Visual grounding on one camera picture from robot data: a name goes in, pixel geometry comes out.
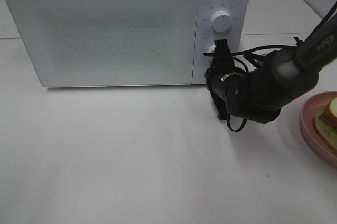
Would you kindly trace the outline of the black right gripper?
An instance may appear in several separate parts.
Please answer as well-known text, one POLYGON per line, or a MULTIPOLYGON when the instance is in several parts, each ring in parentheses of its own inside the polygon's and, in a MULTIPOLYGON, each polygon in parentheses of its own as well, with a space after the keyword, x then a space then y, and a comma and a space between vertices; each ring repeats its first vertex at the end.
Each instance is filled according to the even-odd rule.
POLYGON ((236 65, 232 54, 229 52, 227 39, 215 40, 215 50, 209 53, 212 58, 209 67, 209 76, 226 75, 228 73, 235 72, 236 65))

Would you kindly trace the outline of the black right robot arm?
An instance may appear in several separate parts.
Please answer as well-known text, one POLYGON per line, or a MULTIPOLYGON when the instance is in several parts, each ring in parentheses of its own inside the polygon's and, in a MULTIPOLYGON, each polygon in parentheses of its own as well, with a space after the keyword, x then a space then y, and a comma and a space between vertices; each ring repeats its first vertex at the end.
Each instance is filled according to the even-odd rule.
POLYGON ((227 40, 216 40, 215 50, 204 53, 211 64, 205 72, 220 121, 232 116, 266 124, 282 107, 312 90, 319 71, 336 60, 336 5, 333 5, 306 40, 296 46, 265 45, 231 52, 227 40))

